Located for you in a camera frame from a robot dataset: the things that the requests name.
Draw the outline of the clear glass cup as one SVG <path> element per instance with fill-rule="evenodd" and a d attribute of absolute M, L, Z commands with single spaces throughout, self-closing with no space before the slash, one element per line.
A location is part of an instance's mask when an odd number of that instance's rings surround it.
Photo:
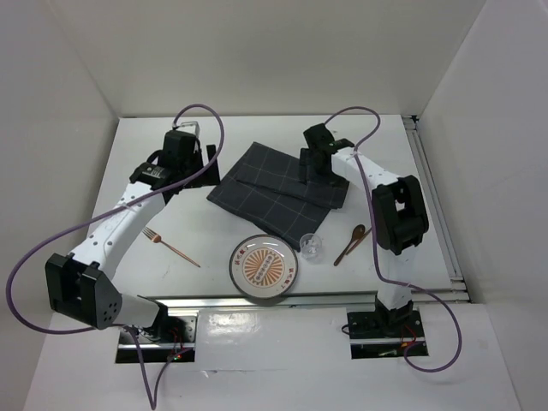
<path fill-rule="evenodd" d="M 318 263 L 323 258 L 322 240 L 314 233 L 307 233 L 300 239 L 300 251 L 304 260 Z"/>

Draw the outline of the copper knife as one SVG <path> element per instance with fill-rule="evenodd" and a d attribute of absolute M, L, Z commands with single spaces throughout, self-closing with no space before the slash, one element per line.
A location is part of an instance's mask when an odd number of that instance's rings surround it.
<path fill-rule="evenodd" d="M 366 237 L 371 233 L 372 229 L 367 229 L 363 235 L 350 247 L 350 249 L 346 252 L 345 255 L 349 255 L 352 253 L 365 239 Z"/>

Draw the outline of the dark checked cloth placemat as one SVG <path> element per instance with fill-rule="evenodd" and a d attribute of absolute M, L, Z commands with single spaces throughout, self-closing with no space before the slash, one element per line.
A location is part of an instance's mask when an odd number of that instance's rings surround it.
<path fill-rule="evenodd" d="M 298 158 L 254 142 L 207 199 L 300 250 L 302 236 L 343 207 L 349 183 L 302 184 L 298 165 Z"/>

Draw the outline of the brown wooden spoon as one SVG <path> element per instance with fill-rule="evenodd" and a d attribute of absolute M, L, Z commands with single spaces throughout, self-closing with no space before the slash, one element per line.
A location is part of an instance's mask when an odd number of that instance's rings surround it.
<path fill-rule="evenodd" d="M 338 266 L 343 258 L 349 253 L 349 251 L 353 249 L 366 236 L 367 233 L 368 231 L 364 224 L 359 224 L 355 226 L 352 231 L 350 241 L 348 242 L 347 246 L 342 250 L 342 252 L 337 256 L 333 265 Z"/>

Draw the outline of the white plate orange sunburst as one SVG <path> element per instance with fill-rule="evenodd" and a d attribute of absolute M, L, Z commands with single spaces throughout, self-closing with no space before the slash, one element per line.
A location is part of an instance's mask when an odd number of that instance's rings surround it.
<path fill-rule="evenodd" d="M 234 249 L 229 276 L 235 287 L 255 300 L 282 296 L 295 283 L 299 262 L 293 248 L 273 235 L 253 235 Z"/>

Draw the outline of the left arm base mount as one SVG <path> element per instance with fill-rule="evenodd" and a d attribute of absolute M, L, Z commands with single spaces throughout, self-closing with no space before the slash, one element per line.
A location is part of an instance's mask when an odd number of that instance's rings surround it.
<path fill-rule="evenodd" d="M 177 318 L 176 326 L 162 337 L 153 337 L 143 330 L 135 332 L 140 344 L 143 361 L 148 364 L 161 364 L 169 358 L 174 363 L 192 363 L 195 361 L 195 340 L 198 325 L 198 311 L 182 309 L 170 312 Z M 121 329 L 116 348 L 116 364 L 138 364 L 139 358 L 134 339 Z"/>

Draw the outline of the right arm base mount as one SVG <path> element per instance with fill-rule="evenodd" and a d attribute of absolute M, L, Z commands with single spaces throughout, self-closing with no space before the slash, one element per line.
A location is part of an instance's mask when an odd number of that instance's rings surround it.
<path fill-rule="evenodd" d="M 407 348 L 409 357 L 429 355 L 422 317 L 417 309 L 395 325 L 385 325 L 375 311 L 347 312 L 347 321 L 340 326 L 340 331 L 349 339 L 353 360 L 399 358 Z"/>

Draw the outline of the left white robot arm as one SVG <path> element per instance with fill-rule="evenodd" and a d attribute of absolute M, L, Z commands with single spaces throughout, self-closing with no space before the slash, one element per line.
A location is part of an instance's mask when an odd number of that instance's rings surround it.
<path fill-rule="evenodd" d="M 45 264 L 51 308 L 97 330 L 113 325 L 138 329 L 151 342 L 171 337 L 183 323 L 159 301 L 120 293 L 116 269 L 148 223 L 183 189 L 220 182 L 217 164 L 209 169 L 214 145 L 200 146 L 200 126 L 184 122 L 168 131 L 163 147 L 138 166 L 113 215 L 67 255 L 54 253 Z"/>

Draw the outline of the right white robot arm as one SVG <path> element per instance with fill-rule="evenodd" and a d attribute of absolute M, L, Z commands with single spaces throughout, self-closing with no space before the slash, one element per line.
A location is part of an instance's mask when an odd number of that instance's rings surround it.
<path fill-rule="evenodd" d="M 323 124 L 304 132 L 305 162 L 328 182 L 342 178 L 363 190 L 372 217 L 373 263 L 381 285 L 375 296 L 373 324 L 391 336 L 413 312 L 412 282 L 417 247 L 429 230 L 426 206 L 417 177 L 390 172 L 354 148 L 336 140 Z"/>

